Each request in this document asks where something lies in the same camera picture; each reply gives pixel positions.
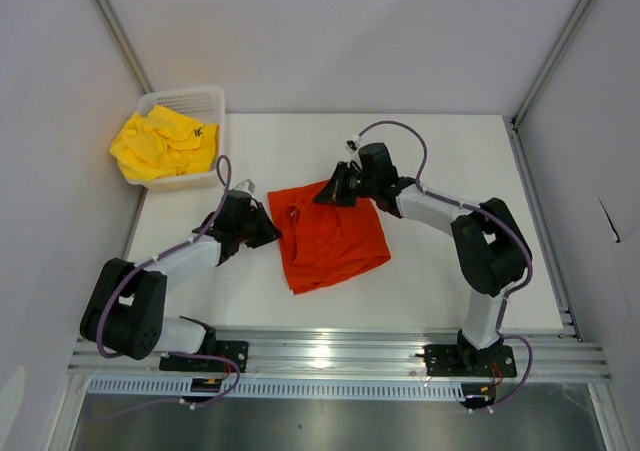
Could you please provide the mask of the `orange shorts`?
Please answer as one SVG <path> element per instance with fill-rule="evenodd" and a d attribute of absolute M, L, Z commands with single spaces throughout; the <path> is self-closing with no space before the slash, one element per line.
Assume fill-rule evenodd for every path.
<path fill-rule="evenodd" d="M 284 275 L 296 295 L 347 281 L 391 259 L 371 201 L 346 208 L 313 202 L 327 183 L 267 193 L 272 222 L 281 233 Z"/>

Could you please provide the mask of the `yellow shorts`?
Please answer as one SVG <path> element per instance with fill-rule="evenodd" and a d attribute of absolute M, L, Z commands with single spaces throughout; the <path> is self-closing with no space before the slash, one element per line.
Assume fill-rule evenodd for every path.
<path fill-rule="evenodd" d="M 156 105 L 134 113 L 112 141 L 109 153 L 125 178 L 153 181 L 206 173 L 218 151 L 219 125 Z"/>

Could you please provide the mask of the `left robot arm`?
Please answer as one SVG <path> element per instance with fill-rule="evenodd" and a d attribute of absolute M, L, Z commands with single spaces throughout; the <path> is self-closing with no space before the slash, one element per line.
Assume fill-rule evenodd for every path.
<path fill-rule="evenodd" d="M 107 261 L 82 316 L 80 336 L 101 355 L 142 360 L 153 352 L 177 353 L 197 371 L 216 361 L 215 330 L 186 317 L 167 317 L 170 291 L 234 256 L 281 237 L 251 192 L 226 192 L 218 208 L 185 241 L 141 263 Z"/>

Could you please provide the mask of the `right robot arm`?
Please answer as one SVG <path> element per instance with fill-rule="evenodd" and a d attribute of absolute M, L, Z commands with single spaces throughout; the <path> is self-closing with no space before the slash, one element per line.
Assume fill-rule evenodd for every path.
<path fill-rule="evenodd" d="M 456 360 L 464 372 L 481 373 L 492 363 L 491 349 L 503 342 L 499 330 L 509 296 L 533 274 L 532 252 L 506 203 L 499 198 L 466 202 L 423 186 L 417 177 L 402 177 L 383 143 L 362 146 L 350 161 L 339 162 L 313 202 L 345 208 L 360 199 L 452 238 L 471 287 Z"/>

